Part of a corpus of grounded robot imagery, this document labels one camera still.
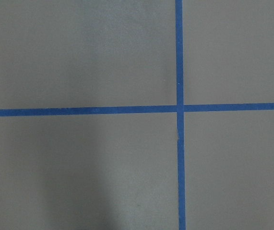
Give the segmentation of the blue tape line crosswise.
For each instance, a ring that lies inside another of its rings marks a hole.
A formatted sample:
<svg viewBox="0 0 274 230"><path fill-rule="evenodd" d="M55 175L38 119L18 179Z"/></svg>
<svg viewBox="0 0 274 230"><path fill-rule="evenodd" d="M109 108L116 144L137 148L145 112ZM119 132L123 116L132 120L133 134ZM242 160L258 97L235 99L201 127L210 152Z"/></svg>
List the blue tape line crosswise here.
<svg viewBox="0 0 274 230"><path fill-rule="evenodd" d="M274 103L231 103L195 105L147 105L147 106L107 106L78 108L29 108L0 109L0 117L11 116L55 116L55 115L108 115L108 114L151 114L177 112L220 112L274 110Z"/></svg>

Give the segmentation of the blue tape line lengthwise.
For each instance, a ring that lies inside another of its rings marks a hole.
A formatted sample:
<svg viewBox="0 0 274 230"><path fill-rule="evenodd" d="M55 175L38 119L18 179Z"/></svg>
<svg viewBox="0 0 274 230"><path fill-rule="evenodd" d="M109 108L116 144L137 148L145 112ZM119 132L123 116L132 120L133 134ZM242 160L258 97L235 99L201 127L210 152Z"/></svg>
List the blue tape line lengthwise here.
<svg viewBox="0 0 274 230"><path fill-rule="evenodd" d="M182 1L175 0L176 26L176 108L178 160L178 214L179 230L186 229L185 148L184 148L184 78L183 78L183 19Z"/></svg>

